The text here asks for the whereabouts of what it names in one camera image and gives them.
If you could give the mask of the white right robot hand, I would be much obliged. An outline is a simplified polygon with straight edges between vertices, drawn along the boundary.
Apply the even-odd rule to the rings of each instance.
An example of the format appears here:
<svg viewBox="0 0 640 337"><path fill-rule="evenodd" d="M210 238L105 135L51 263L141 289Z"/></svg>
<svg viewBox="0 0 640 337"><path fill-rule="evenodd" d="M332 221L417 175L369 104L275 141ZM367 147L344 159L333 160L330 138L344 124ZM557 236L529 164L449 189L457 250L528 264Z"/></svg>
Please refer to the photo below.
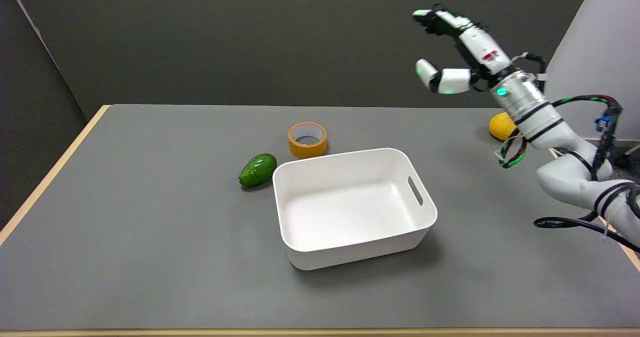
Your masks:
<svg viewBox="0 0 640 337"><path fill-rule="evenodd" d="M414 11L412 18L427 34L451 37L467 65L466 68L438 69L426 59L419 59L415 63L416 74L432 93L480 91L476 86L480 80L487 82L487 88L491 89L516 72L516 66L500 45L484 28L466 16L436 4L430 9Z"/></svg>

